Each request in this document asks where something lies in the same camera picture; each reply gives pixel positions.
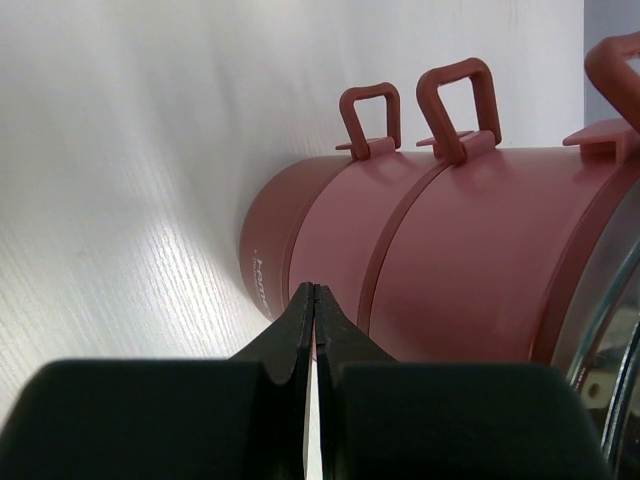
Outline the dark red lunch container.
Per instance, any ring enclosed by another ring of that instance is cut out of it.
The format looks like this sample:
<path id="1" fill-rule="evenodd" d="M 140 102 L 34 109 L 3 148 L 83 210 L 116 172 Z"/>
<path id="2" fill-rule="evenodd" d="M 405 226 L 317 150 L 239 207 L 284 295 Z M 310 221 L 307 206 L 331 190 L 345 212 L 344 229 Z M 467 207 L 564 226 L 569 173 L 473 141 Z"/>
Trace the dark red lunch container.
<path id="1" fill-rule="evenodd" d="M 307 213 L 325 187 L 356 161 L 373 157 L 374 139 L 367 139 L 355 103 L 375 97 L 386 101 L 386 135 L 391 149 L 401 146 L 400 94 L 382 82 L 344 91 L 339 110 L 350 142 L 342 155 L 304 159 L 284 168 L 260 190 L 240 234 L 239 265 L 244 284 L 258 309 L 277 319 L 289 302 L 289 270 L 293 249 Z"/>

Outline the pink lunch container with handle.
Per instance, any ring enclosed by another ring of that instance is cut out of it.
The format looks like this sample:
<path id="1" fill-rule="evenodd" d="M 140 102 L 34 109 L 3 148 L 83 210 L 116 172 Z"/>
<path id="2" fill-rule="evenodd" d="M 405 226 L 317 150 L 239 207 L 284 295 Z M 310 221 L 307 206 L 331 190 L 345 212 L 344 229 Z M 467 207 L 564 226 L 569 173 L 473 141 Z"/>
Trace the pink lunch container with handle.
<path id="1" fill-rule="evenodd" d="M 444 161 L 387 250 L 369 337 L 401 361 L 521 362 L 567 369 L 598 339 L 610 248 L 637 239 L 639 52 L 631 33 L 603 39 L 585 71 L 618 117 L 553 148 L 504 148 L 491 72 L 469 58 L 418 81 Z"/>

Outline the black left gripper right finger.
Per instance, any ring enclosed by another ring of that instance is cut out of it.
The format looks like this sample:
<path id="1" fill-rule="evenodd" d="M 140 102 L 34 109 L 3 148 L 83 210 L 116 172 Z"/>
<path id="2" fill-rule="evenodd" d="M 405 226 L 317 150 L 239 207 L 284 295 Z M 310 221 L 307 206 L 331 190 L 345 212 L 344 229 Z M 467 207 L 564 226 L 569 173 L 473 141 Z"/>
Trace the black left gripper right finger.
<path id="1" fill-rule="evenodd" d="M 579 396 L 531 363 L 403 363 L 314 289 L 327 479 L 608 479 Z"/>

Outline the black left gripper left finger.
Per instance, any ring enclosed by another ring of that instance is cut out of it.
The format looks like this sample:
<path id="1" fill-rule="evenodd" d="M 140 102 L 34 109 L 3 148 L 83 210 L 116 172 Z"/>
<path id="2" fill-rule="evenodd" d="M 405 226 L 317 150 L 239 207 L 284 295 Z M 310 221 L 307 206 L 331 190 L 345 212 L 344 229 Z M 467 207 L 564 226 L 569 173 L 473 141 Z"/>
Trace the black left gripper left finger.
<path id="1" fill-rule="evenodd" d="M 301 479 L 314 288 L 216 359 L 65 359 L 24 386 L 1 433 L 5 479 Z"/>

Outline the grey glass pot lid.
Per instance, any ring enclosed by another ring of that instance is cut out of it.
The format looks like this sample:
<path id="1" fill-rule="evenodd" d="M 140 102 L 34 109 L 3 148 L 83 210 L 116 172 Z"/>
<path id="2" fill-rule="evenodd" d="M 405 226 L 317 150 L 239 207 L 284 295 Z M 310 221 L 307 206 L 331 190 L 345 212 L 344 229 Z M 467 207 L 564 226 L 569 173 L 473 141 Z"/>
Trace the grey glass pot lid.
<path id="1" fill-rule="evenodd" d="M 616 479 L 639 477 L 639 185 L 582 272 L 552 364 L 578 392 Z"/>

